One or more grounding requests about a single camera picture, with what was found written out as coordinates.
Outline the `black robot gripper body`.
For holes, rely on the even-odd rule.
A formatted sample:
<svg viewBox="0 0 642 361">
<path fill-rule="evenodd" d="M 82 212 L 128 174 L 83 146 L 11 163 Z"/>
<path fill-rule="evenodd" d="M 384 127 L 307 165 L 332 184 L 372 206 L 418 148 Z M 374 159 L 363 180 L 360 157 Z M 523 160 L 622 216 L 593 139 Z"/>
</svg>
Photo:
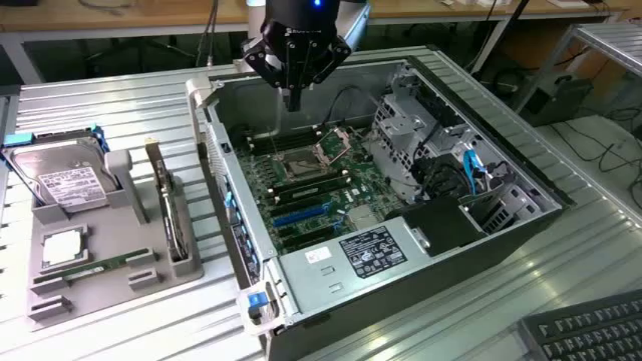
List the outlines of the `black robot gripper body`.
<svg viewBox="0 0 642 361">
<path fill-rule="evenodd" d="M 287 65 L 296 85 L 310 41 L 324 47 L 338 36 L 339 1 L 268 1 L 263 39 L 276 58 Z"/>
</svg>

